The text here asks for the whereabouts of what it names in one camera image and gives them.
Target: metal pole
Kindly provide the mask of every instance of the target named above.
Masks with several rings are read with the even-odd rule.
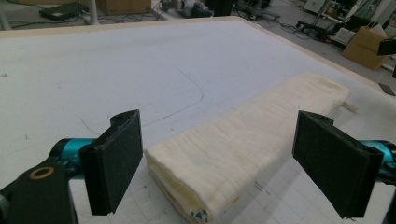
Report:
[[[12,30],[11,26],[9,26],[8,20],[6,18],[6,14],[4,14],[4,10],[1,6],[0,6],[0,22],[3,30]]]
[[[99,25],[98,14],[96,11],[96,1],[90,0],[90,25]]]
[[[332,0],[326,0],[326,1],[323,3],[323,6],[320,8],[320,11],[318,12],[317,17],[316,17],[315,20],[314,20],[314,23],[312,23],[313,25],[317,25],[317,23],[318,23],[318,21],[319,21],[321,15],[322,15],[323,12],[326,10],[326,8],[329,6],[329,4],[330,4],[331,1],[332,1]]]

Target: white tabletop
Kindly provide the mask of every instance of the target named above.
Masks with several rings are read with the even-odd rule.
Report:
[[[140,109],[144,147],[211,120],[301,73],[351,89],[335,126],[396,143],[395,99],[374,83],[237,18],[0,33],[0,188],[67,137],[98,137],[109,118]],[[80,223],[186,223],[142,160],[119,210],[91,216],[70,181]],[[366,218],[342,220],[290,153],[218,223],[381,223],[394,187],[376,184]]]

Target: black device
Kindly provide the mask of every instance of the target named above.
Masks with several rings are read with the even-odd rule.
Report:
[[[205,10],[201,4],[195,3],[191,10],[191,17],[192,18],[205,18],[211,17],[212,12]]]
[[[128,111],[110,119],[97,139],[62,139],[48,158],[0,190],[0,223],[78,223],[68,186],[85,179],[93,215],[115,212],[143,157],[140,116]]]
[[[213,10],[214,17],[230,16],[234,0],[206,0],[205,5]]]
[[[396,185],[396,146],[355,140],[319,114],[299,111],[292,154],[340,217],[364,216],[375,181]]]
[[[385,39],[379,42],[378,56],[396,54],[396,38]],[[396,78],[396,66],[392,77]]]
[[[41,17],[53,21],[65,21],[77,17],[82,11],[88,12],[88,7],[79,3],[69,3],[58,7],[46,8],[38,13]]]
[[[372,27],[375,27],[378,24],[378,22],[362,19],[358,16],[352,15],[349,18],[349,20],[347,20],[345,28],[350,31],[358,32],[359,28],[369,24]]]
[[[270,5],[269,0],[255,0],[255,1],[247,1],[247,0],[238,0],[235,3],[235,9],[245,12],[249,15],[250,19],[255,21],[258,18],[263,18],[266,16],[274,17],[274,19],[280,18],[280,15],[267,10]]]

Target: cream towel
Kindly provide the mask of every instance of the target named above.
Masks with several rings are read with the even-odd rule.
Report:
[[[150,173],[190,223],[210,223],[285,150],[291,153],[299,110],[322,115],[349,90],[325,77],[301,75],[220,118],[145,151]]]

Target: floor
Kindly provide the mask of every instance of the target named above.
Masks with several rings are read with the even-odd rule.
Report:
[[[85,25],[83,17],[88,17],[87,14],[81,15],[81,17],[77,19],[72,19],[70,21],[53,22],[44,18],[40,18],[38,16],[38,11],[41,10],[43,7],[52,6],[16,5],[8,2],[7,0],[0,0],[0,4],[1,6],[3,6],[3,9],[7,15],[7,19],[9,20],[9,23],[11,27],[13,27],[13,29],[36,29]],[[161,6],[158,0],[153,0],[152,5],[152,13],[144,14],[107,16],[105,13],[98,11],[98,20],[102,24],[109,24],[120,22],[156,21],[164,20],[164,18],[169,19],[169,17],[161,12]],[[309,38],[306,35],[296,33],[294,30],[294,26],[297,24],[297,21],[312,22],[316,17],[315,15],[301,10],[301,6],[303,5],[304,2],[300,0],[273,0],[271,5],[268,7],[268,10],[280,15],[280,19],[275,21],[273,20],[273,17],[268,16],[267,18],[257,19],[254,22],[258,23],[263,28],[277,35],[280,35],[303,48],[315,52],[321,57],[324,57],[334,63],[340,64],[345,68],[374,82],[381,82],[389,85],[394,90],[396,90],[396,79],[391,77],[392,73],[389,70],[384,68],[380,68],[377,71],[370,70],[343,57],[342,49],[339,49],[334,45],[318,42],[316,40],[313,40],[312,38]],[[243,13],[239,13],[235,10],[233,10],[233,15],[244,16]],[[328,27],[329,25],[332,25],[332,22],[321,19],[319,20],[318,25],[322,27]],[[387,64],[389,64],[391,67],[394,67],[395,62],[394,60],[389,60]]]

